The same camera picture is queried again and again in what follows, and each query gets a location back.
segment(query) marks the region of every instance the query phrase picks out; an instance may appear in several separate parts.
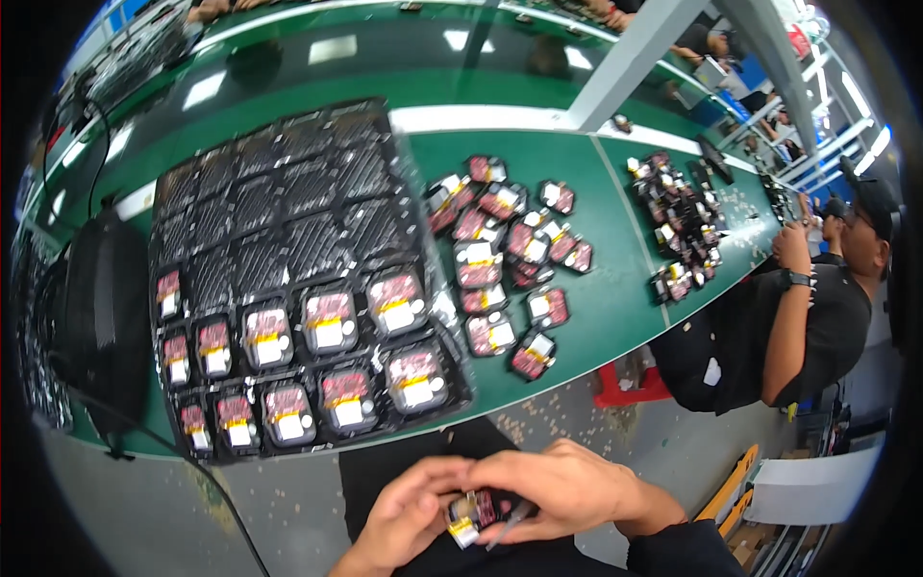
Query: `black cable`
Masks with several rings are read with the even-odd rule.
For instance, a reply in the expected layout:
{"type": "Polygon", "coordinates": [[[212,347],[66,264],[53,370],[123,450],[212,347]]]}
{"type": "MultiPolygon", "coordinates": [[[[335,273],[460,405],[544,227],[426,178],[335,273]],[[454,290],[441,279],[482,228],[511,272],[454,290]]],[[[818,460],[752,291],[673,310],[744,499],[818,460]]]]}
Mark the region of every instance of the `black cable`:
{"type": "Polygon", "coordinates": [[[244,538],[244,541],[246,541],[246,546],[248,549],[250,549],[250,555],[253,556],[253,560],[256,561],[257,565],[259,566],[259,572],[263,575],[263,577],[270,577],[270,572],[269,570],[266,569],[266,565],[263,563],[263,558],[259,555],[259,552],[257,551],[257,547],[253,544],[253,539],[250,537],[250,533],[246,530],[246,525],[244,525],[244,520],[241,519],[240,513],[237,512],[237,508],[234,506],[234,503],[231,501],[231,496],[227,494],[227,491],[224,490],[224,487],[222,487],[221,483],[219,483],[218,480],[215,479],[214,475],[212,475],[208,469],[206,469],[198,461],[193,459],[192,456],[188,454],[188,452],[179,449],[178,447],[176,447],[176,445],[174,445],[167,439],[164,439],[163,437],[161,437],[154,431],[150,430],[149,428],[144,427],[140,423],[135,422],[134,420],[128,418],[125,415],[122,415],[121,412],[109,406],[108,404],[103,403],[102,401],[98,401],[97,399],[90,397],[85,392],[80,391],[79,389],[75,389],[74,387],[67,387],[67,392],[68,394],[71,394],[74,397],[76,397],[82,403],[95,405],[96,407],[103,409],[103,411],[105,411],[109,415],[114,416],[115,418],[137,429],[138,431],[140,431],[141,433],[149,437],[151,440],[156,442],[158,445],[161,445],[166,450],[172,452],[177,457],[180,457],[181,459],[183,459],[184,461],[192,465],[196,469],[196,471],[199,471],[200,473],[205,475],[205,478],[209,479],[209,481],[215,486],[215,488],[218,489],[218,493],[222,496],[224,503],[228,506],[228,509],[231,510],[231,514],[234,517],[234,522],[237,523],[237,529],[240,530],[241,536],[244,538]]]}

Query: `hand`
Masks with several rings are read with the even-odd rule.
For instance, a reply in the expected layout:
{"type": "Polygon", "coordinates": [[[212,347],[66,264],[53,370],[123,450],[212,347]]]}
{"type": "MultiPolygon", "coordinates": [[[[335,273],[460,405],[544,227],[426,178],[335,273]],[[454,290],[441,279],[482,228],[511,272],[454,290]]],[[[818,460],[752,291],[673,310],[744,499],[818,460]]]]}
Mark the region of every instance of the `hand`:
{"type": "MultiPolygon", "coordinates": [[[[569,439],[558,439],[541,454],[502,451],[476,463],[465,490],[494,487],[535,503],[525,519],[500,543],[556,539],[609,521],[634,521],[648,511],[644,485],[631,470],[610,463],[569,439]]],[[[478,543],[488,543],[504,523],[487,527],[478,543]]]]}
{"type": "Polygon", "coordinates": [[[268,4],[269,2],[270,0],[237,0],[237,3],[234,5],[234,12],[249,10],[263,4],[268,4]]]}
{"type": "Polygon", "coordinates": [[[810,275],[810,252],[804,226],[800,222],[786,222],[773,239],[773,255],[783,269],[810,275]]]}
{"type": "Polygon", "coordinates": [[[391,481],[366,526],[330,575],[389,575],[446,530],[445,507],[458,497],[473,460],[426,457],[391,481]]]}

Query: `black cap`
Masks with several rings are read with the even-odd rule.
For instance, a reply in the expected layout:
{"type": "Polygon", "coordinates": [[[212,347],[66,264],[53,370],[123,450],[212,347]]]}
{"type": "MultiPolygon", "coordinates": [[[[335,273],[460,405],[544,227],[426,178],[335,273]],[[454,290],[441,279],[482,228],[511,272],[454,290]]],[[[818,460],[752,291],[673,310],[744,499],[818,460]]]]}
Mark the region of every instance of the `black cap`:
{"type": "Polygon", "coordinates": [[[894,200],[891,185],[877,178],[856,176],[856,166],[845,155],[840,157],[840,170],[856,194],[854,204],[868,214],[875,234],[881,240],[892,242],[893,215],[900,207],[894,200]]]}

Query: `person's arm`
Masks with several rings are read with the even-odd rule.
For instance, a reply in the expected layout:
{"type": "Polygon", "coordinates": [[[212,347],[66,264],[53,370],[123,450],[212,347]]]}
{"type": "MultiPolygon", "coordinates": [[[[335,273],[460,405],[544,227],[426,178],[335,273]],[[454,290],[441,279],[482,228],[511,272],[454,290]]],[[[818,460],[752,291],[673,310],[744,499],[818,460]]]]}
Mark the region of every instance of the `person's arm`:
{"type": "MultiPolygon", "coordinates": [[[[773,253],[782,268],[811,275],[808,239],[800,224],[788,222],[785,225],[773,240],[773,253]]],[[[804,366],[811,290],[809,286],[792,285],[782,295],[775,311],[762,370],[761,398],[770,406],[775,405],[779,393],[804,366]]]]}

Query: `wristwatch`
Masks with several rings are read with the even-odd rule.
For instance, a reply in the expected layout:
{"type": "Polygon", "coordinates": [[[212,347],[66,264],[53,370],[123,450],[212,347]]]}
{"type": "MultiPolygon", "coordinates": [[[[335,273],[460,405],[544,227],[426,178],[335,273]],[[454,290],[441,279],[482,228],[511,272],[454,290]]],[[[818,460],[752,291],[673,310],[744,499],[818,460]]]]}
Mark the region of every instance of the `wristwatch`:
{"type": "Polygon", "coordinates": [[[792,272],[791,269],[782,269],[782,290],[787,291],[792,288],[793,284],[804,284],[810,286],[810,276],[800,272],[792,272]]]}

